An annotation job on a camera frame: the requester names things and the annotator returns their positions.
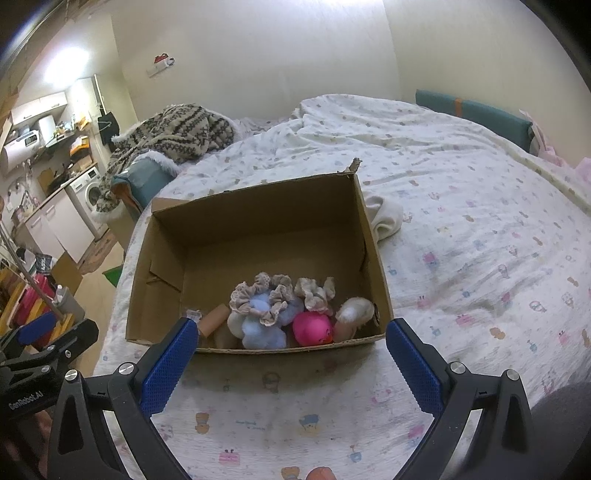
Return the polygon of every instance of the teal headboard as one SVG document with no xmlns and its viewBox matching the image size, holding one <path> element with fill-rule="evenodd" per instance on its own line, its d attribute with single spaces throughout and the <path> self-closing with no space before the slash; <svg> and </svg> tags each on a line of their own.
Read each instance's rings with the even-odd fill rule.
<svg viewBox="0 0 591 480">
<path fill-rule="evenodd" d="M 528 120 L 484 103 L 463 100 L 452 95 L 429 92 L 428 90 L 417 90 L 415 100 L 417 105 L 424 106 L 435 112 L 459 116 L 487 127 L 497 135 L 523 148 L 526 152 L 530 151 L 533 134 L 531 122 Z"/>
</svg>

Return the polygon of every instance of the blue gripper pad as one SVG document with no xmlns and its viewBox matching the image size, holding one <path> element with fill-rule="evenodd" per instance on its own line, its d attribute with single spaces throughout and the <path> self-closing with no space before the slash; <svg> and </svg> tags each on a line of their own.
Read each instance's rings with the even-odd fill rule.
<svg viewBox="0 0 591 480">
<path fill-rule="evenodd" d="M 444 409 L 441 382 L 396 320 L 391 321 L 386 328 L 386 347 L 418 406 L 423 412 L 438 417 Z"/>
<path fill-rule="evenodd" d="M 57 318 L 53 312 L 47 312 L 23 325 L 18 330 L 18 343 L 31 345 L 56 326 Z"/>
<path fill-rule="evenodd" d="M 195 353 L 198 340 L 197 324 L 187 319 L 142 384 L 139 407 L 144 415 L 149 417 L 164 410 L 174 387 Z"/>
</svg>

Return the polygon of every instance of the wall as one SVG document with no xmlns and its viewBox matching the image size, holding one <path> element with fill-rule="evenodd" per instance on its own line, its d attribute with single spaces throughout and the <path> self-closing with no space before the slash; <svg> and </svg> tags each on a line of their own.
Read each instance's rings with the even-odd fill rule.
<svg viewBox="0 0 591 480">
<path fill-rule="evenodd" d="M 104 8 L 139 119 L 183 102 L 277 118 L 324 93 L 400 96 L 381 0 L 111 0 Z M 163 52 L 176 64 L 149 78 Z"/>
<path fill-rule="evenodd" d="M 121 69 L 97 75 L 100 93 L 105 103 L 105 111 L 113 112 L 119 129 L 125 132 L 138 122 L 134 104 L 131 102 L 129 90 Z"/>
<path fill-rule="evenodd" d="M 529 112 L 572 165 L 591 157 L 591 93 L 519 0 L 384 0 L 402 99 L 416 89 Z"/>
</svg>

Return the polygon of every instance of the metal screw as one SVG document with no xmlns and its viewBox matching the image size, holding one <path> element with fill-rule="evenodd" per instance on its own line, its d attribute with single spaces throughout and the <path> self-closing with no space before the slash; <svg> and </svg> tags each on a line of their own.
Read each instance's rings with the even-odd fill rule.
<svg viewBox="0 0 591 480">
<path fill-rule="evenodd" d="M 519 380 L 519 373 L 510 368 L 507 370 L 507 377 L 509 377 L 511 380 Z"/>
<path fill-rule="evenodd" d="M 134 371 L 134 365 L 130 363 L 123 364 L 119 367 L 119 373 L 121 375 L 129 375 L 132 371 Z"/>
<path fill-rule="evenodd" d="M 66 380 L 68 380 L 68 382 L 73 382 L 77 376 L 78 376 L 78 370 L 68 370 L 65 378 L 66 378 Z"/>
<path fill-rule="evenodd" d="M 459 375 L 466 371 L 466 366 L 461 362 L 452 362 L 449 364 L 449 368 L 452 369 L 452 372 Z"/>
</svg>

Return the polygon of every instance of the white cabinet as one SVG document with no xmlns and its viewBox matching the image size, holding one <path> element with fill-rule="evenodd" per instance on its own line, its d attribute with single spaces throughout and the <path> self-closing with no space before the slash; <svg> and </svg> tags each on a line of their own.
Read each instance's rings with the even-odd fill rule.
<svg viewBox="0 0 591 480">
<path fill-rule="evenodd" d="M 60 190 L 17 229 L 15 242 L 28 250 L 60 258 L 68 252 L 79 262 L 95 236 L 65 189 Z"/>
<path fill-rule="evenodd" d="M 74 207 L 65 190 L 57 193 L 41 210 L 53 234 L 75 262 L 80 261 L 95 236 Z"/>
<path fill-rule="evenodd" d="M 12 124 L 15 128 L 32 125 L 46 115 L 60 115 L 68 104 L 64 92 L 54 93 L 45 97 L 23 103 L 12 109 Z"/>
<path fill-rule="evenodd" d="M 32 102 L 23 103 L 12 109 L 12 124 L 19 126 L 27 120 L 32 119 L 41 111 L 41 99 L 39 98 Z"/>
<path fill-rule="evenodd" d="M 26 227 L 33 239 L 33 245 L 30 245 L 25 241 L 28 249 L 37 251 L 37 253 L 51 255 L 54 258 L 61 257 L 64 248 L 53 233 L 53 230 L 41 211 L 37 211 L 29 217 L 22 228 L 24 227 Z"/>
<path fill-rule="evenodd" d="M 54 108 L 66 106 L 68 101 L 66 100 L 66 94 L 64 92 L 54 93 L 53 95 L 47 95 L 39 98 L 41 103 L 41 111 L 48 112 Z"/>
</svg>

